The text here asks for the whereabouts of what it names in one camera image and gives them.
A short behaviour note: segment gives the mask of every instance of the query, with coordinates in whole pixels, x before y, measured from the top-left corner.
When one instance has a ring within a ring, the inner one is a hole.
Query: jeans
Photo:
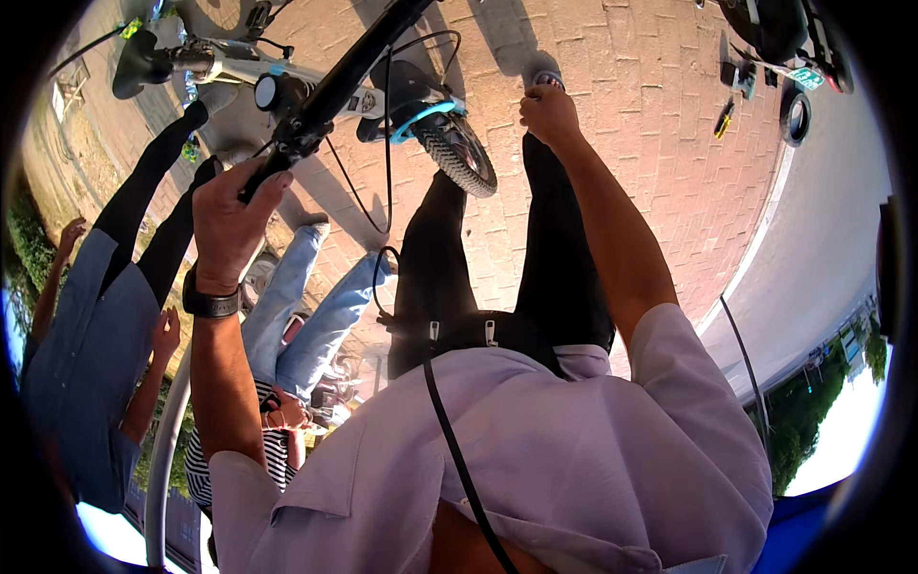
[[[134,171],[95,220],[94,227],[118,243],[102,279],[99,297],[105,294],[106,289],[130,263],[140,222],[143,221],[143,214],[153,199],[156,187],[182,153],[182,146],[188,141],[188,136],[206,123],[207,109],[204,104],[195,102],[189,106],[181,118],[169,124],[150,142]],[[169,295],[175,274],[178,273],[194,234],[192,195],[199,186],[217,174],[217,161],[217,157],[212,156],[197,168],[194,183],[179,198],[172,213],[153,234],[150,245],[137,262],[160,308]]]
[[[567,172],[551,149],[530,133],[522,139],[522,157],[532,203],[513,313],[533,322],[555,349],[593,344],[608,353],[615,327]],[[439,321],[446,329],[478,313],[462,245],[464,213],[465,192],[438,172],[405,230],[396,322],[426,333],[429,321]],[[416,341],[393,334],[389,380],[420,365],[424,352]]]
[[[370,252],[358,261],[322,300],[293,340],[281,348],[284,327],[303,297],[320,246],[317,231],[309,226],[299,228],[258,304],[242,323],[242,343],[252,376],[277,385],[307,404],[325,365],[338,352],[373,297],[377,256],[376,252]],[[376,284],[384,285],[391,275],[388,260],[384,258]]]

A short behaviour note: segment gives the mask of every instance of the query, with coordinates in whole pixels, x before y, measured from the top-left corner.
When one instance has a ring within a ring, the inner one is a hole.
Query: bicycle handlebar
[[[278,122],[274,149],[262,168],[246,184],[240,201],[249,203],[258,186],[271,174],[289,169],[313,153],[335,116],[347,104],[377,62],[405,30],[414,25],[433,0],[394,0],[370,28],[338,60],[289,123]]]

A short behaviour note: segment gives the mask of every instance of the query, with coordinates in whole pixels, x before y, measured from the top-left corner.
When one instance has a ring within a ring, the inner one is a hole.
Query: wristwatch
[[[241,291],[239,286],[231,295],[206,295],[198,292],[197,262],[185,275],[185,284],[182,286],[182,306],[185,312],[202,319],[221,319],[235,315],[239,311]]]

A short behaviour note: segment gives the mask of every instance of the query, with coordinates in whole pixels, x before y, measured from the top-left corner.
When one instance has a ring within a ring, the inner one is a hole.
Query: light blue jeans
[[[320,246],[316,230],[310,226],[299,228],[255,309],[242,322],[242,343],[252,376],[297,395],[307,404],[325,365],[373,297],[373,269],[378,255],[369,252],[358,261],[322,300],[293,341],[281,348],[284,327],[303,297]],[[384,285],[391,275],[384,258],[376,284]]]

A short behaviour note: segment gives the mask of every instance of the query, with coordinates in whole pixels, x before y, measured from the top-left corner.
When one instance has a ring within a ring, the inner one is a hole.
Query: road
[[[809,93],[810,133],[794,151],[774,219],[727,299],[760,388],[777,384],[873,292],[878,205],[891,193],[886,154],[863,84]],[[752,386],[721,309],[701,334],[745,402]]]

